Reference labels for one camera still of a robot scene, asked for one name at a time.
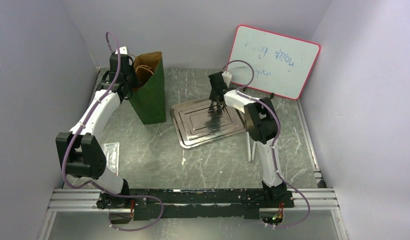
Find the silver metal tongs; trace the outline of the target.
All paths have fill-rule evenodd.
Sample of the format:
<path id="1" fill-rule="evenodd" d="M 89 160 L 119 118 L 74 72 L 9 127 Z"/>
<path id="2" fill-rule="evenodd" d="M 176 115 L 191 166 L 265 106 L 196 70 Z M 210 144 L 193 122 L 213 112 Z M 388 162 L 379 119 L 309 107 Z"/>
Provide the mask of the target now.
<path id="1" fill-rule="evenodd" d="M 251 138 L 249 132 L 246 132 L 246 141 L 247 141 L 248 161 L 251 162 L 254 160 L 256 142 Z"/>

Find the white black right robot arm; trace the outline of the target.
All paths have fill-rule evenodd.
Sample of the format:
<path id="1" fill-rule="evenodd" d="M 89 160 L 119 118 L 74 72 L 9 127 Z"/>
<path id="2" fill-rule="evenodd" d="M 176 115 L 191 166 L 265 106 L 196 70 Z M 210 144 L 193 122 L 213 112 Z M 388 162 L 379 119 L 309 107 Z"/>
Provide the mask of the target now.
<path id="1" fill-rule="evenodd" d="M 263 202 L 268 207 L 275 207 L 287 192 L 278 170 L 277 139 L 280 122 L 275 114 L 271 100 L 267 97 L 255 98 L 227 85 L 232 74 L 219 71 L 208 76 L 211 92 L 209 99 L 219 107 L 233 107 L 244 114 L 248 139 L 254 141 L 263 167 Z"/>

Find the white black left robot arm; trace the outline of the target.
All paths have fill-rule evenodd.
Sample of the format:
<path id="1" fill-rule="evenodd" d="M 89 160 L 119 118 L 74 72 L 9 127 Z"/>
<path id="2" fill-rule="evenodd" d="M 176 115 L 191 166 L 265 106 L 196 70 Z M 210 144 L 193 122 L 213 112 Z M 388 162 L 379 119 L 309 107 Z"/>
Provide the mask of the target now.
<path id="1" fill-rule="evenodd" d="M 132 95 L 138 85 L 134 60 L 125 48 L 110 56 L 110 69 L 104 73 L 90 106 L 68 132 L 56 137 L 62 177 L 67 186 L 76 189 L 67 176 L 84 180 L 79 187 L 93 184 L 111 195 L 111 202 L 124 208 L 131 201 L 128 183 L 107 166 L 99 139 L 116 108 Z"/>

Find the green brown paper bag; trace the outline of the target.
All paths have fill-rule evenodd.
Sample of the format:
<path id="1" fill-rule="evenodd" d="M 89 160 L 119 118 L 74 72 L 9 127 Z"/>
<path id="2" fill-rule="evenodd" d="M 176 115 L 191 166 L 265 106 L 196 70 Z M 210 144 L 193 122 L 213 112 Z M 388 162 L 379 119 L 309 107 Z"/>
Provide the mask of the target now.
<path id="1" fill-rule="evenodd" d="M 164 123 L 166 104 L 162 52 L 155 51 L 136 56 L 133 68 L 141 85 L 132 88 L 129 103 L 144 125 Z"/>

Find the silver metal tray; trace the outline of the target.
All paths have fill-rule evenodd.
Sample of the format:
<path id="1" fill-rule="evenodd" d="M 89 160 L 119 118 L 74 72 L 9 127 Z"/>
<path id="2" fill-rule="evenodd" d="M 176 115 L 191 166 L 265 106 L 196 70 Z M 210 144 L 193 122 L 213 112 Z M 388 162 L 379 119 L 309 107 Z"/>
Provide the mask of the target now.
<path id="1" fill-rule="evenodd" d="M 191 149 L 245 132 L 242 113 L 225 106 L 209 113 L 211 100 L 203 98 L 173 105 L 170 113 L 181 147 Z"/>

